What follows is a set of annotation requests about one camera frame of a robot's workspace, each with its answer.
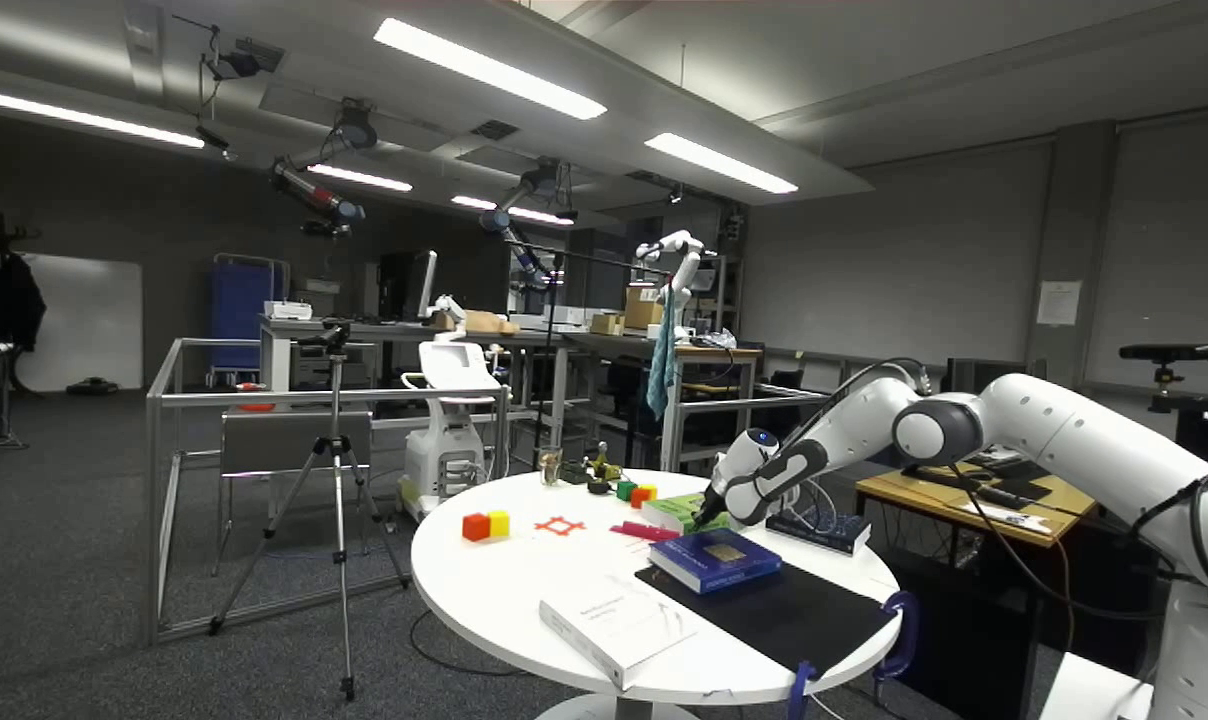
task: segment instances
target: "gray carpet floor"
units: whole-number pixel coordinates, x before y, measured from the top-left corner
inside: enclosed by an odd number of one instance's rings
[[[0,447],[0,720],[25,715],[492,715],[524,720],[571,688],[524,676],[445,631],[411,590],[351,602],[360,697],[341,697],[337,606],[294,611],[219,635],[141,643],[145,628],[145,399],[141,398],[19,398]],[[192,416],[192,440],[218,423]],[[218,609],[251,521],[218,556],[213,486],[192,479],[171,559],[171,617]],[[328,564],[331,515],[297,513],[244,595],[337,590]],[[391,535],[351,521],[351,578],[396,581],[411,523]],[[946,720],[909,688],[840,688],[820,697],[838,715]],[[786,710],[693,710],[697,715],[786,715]]]

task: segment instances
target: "white paper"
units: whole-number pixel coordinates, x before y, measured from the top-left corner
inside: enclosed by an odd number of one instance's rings
[[[1042,284],[1036,323],[1071,328],[1082,315],[1082,282]]]
[[[617,688],[629,688],[647,658],[680,643],[697,628],[688,609],[621,578],[566,578],[543,592],[539,617],[556,635],[595,662]]]

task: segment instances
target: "cardboard box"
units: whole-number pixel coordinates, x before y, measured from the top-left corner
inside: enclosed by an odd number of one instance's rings
[[[591,336],[621,336],[621,313],[591,315]]]
[[[469,313],[466,333],[469,336],[515,336],[522,323],[511,323],[508,315],[497,315],[497,313]]]
[[[647,333],[647,323],[662,323],[662,305],[643,299],[640,288],[629,288],[629,305],[621,315],[629,333]]]

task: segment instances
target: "whiteboard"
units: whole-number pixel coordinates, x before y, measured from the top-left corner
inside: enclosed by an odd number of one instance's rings
[[[31,394],[64,394],[89,376],[141,388],[141,265],[25,253],[45,292],[36,351],[15,376]]]

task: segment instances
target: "ceiling light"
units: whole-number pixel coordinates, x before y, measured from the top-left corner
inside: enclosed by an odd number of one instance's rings
[[[308,174],[337,176],[337,181],[348,181],[348,186],[371,186],[371,189],[387,189],[387,194],[411,194],[411,186],[406,186],[396,176],[371,176],[371,174],[351,174],[351,167],[337,167],[337,166],[313,166]]]
[[[752,167],[735,156],[714,152],[714,148],[693,143],[693,142],[672,137],[672,131],[652,137],[647,148],[680,156],[684,166],[702,166],[709,174],[734,176],[734,181],[752,186],[752,189],[773,194],[773,197],[795,194],[794,181],[779,181],[779,176],[762,174],[762,167]]]
[[[391,22],[391,15],[380,22],[380,30],[375,30],[371,42],[380,42],[380,43],[387,43],[396,51],[422,57],[430,63],[454,68],[462,78],[474,78],[482,86],[492,86],[500,92],[524,98],[532,103],[556,110],[556,114],[577,117],[577,119],[603,117],[603,103],[595,103],[595,101],[590,101],[590,98],[581,98],[571,87],[561,87],[551,82],[539,82],[532,73],[522,73],[522,68],[505,63],[505,59],[492,59],[484,51],[474,51],[466,43],[454,43],[445,37],[434,37],[434,34],[411,30],[406,22]]]
[[[157,143],[204,148],[204,142],[190,137],[190,131],[128,124],[117,117],[77,114],[77,110],[41,103],[41,101],[4,98],[4,92],[0,92],[0,110],[25,114],[25,117],[47,117],[47,119],[64,119],[64,124],[86,124],[86,127],[104,127],[104,131],[122,131],[122,137],[141,137],[141,142],[157,142]]]
[[[492,205],[492,199],[484,199],[484,197],[454,197],[454,205],[462,205],[462,210],[484,210],[484,213],[492,213],[492,210],[497,210],[497,205]],[[568,223],[571,223],[571,216],[535,213],[535,210],[511,210],[511,216],[532,219],[532,223],[561,223],[561,230],[568,230]]]

